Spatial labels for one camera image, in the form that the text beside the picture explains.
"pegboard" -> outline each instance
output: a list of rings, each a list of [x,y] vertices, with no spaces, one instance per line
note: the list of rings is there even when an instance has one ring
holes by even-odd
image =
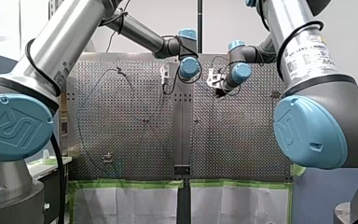
[[[214,55],[204,55],[204,67]],[[215,59],[213,68],[227,62]],[[290,161],[275,141],[273,113],[284,91],[276,64],[252,64],[251,77],[225,98],[216,99],[206,82],[194,88],[192,178],[290,181]]]
[[[93,55],[78,61],[67,84],[69,153],[79,155],[72,178],[173,179],[172,100],[161,96],[159,72],[165,61]]]
[[[176,96],[162,96],[160,80],[161,66],[174,59],[156,60],[151,54],[83,55],[67,81],[68,148],[75,157],[72,178],[174,179],[179,156],[182,161],[188,157],[190,178],[286,181],[290,162],[272,130],[279,99],[271,94],[283,92],[274,64],[253,65],[254,72],[239,94],[216,99],[205,82],[214,56],[200,55],[202,78],[187,92],[191,103],[176,111],[178,90]],[[226,64],[216,59],[213,67]],[[133,91],[117,73],[118,67]],[[116,71],[105,73],[108,69]],[[182,139],[179,154],[175,136],[185,125],[182,131],[174,127],[178,113],[191,129],[180,136],[189,137]],[[112,162],[103,162],[106,155]]]

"green tape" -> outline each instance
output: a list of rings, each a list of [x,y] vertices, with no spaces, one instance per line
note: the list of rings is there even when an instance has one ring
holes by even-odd
[[[292,224],[292,209],[293,209],[293,184],[288,184],[290,186],[289,189],[289,198],[288,198],[288,204],[287,204],[287,224]]]
[[[70,214],[70,224],[74,224],[75,220],[75,194],[76,186],[69,184],[69,214]]]
[[[303,175],[305,171],[306,168],[300,165],[293,164],[290,166],[290,175]]]
[[[191,188],[219,188],[224,186],[252,189],[290,189],[289,183],[268,183],[243,180],[190,180]]]
[[[183,181],[128,181],[118,179],[71,181],[69,184],[76,189],[180,189],[183,187]]]
[[[133,181],[119,179],[81,180],[69,182],[71,224],[75,220],[75,194],[78,189],[182,189],[183,181]]]

